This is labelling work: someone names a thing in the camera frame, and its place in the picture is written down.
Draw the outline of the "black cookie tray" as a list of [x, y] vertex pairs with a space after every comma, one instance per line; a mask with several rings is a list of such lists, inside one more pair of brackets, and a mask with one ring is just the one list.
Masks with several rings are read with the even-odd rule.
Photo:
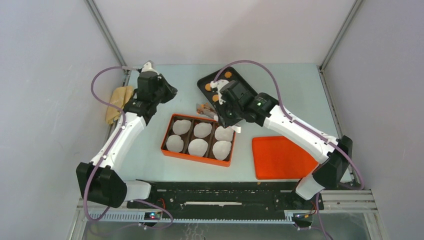
[[[231, 72], [232, 76], [230, 78], [225, 78], [225, 76], [224, 76], [225, 72]], [[231, 80], [243, 81], [246, 84], [248, 84], [248, 82], [233, 67], [227, 67], [222, 72], [217, 70], [217, 71], [201, 78], [200, 80], [197, 81], [197, 87], [202, 92], [202, 94], [206, 97], [206, 99], [212, 104], [212, 106], [215, 108], [215, 110], [217, 110], [216, 104], [218, 103], [218, 101], [213, 102], [213, 96], [216, 95], [216, 94], [219, 94], [218, 93], [218, 86], [219, 85], [224, 85]], [[205, 90], [206, 84], [211, 85], [211, 87], [212, 87], [211, 91]]]

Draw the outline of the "orange fish cookie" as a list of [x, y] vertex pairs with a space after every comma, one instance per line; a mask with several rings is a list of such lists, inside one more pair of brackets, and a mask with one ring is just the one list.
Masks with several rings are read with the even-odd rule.
[[203, 108], [207, 112], [210, 112], [210, 113], [214, 113], [215, 112], [215, 110], [212, 107], [210, 107], [209, 105], [204, 105]]

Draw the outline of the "metal tongs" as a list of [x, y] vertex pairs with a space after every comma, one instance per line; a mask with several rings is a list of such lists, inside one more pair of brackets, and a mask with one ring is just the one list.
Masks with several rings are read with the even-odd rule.
[[208, 118], [213, 119], [214, 121], [218, 122], [220, 126], [222, 126], [224, 129], [232, 129], [236, 133], [242, 132], [242, 127], [240, 125], [225, 125], [224, 119], [218, 115], [218, 112], [208, 103], [197, 103], [196, 104], [196, 112], [199, 115], [207, 116]]

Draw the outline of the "orange compartment box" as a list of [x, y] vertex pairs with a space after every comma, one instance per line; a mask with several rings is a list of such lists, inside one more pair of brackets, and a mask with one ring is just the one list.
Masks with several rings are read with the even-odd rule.
[[224, 128], [215, 120], [175, 113], [160, 149], [168, 157], [229, 167], [235, 139], [232, 128]]

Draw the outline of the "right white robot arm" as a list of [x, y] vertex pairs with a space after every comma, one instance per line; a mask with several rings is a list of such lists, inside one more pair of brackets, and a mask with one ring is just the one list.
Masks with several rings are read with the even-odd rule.
[[311, 199], [326, 188], [334, 188], [351, 164], [352, 141], [318, 131], [297, 118], [274, 97], [267, 93], [254, 94], [251, 89], [236, 80], [216, 80], [210, 88], [217, 95], [219, 120], [226, 127], [230, 119], [244, 119], [249, 123], [275, 131], [303, 150], [318, 166], [301, 178], [291, 194], [291, 204], [304, 209]]

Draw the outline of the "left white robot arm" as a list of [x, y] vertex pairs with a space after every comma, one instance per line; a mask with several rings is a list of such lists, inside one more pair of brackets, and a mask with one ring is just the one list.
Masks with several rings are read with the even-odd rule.
[[143, 180], [124, 181], [119, 176], [126, 155], [137, 136], [147, 127], [160, 104], [172, 100], [178, 90], [159, 73], [152, 61], [147, 61], [138, 72], [137, 87], [120, 112], [117, 126], [90, 162], [76, 168], [83, 204], [94, 202], [117, 208], [123, 202], [138, 200], [145, 208], [153, 208], [158, 194]]

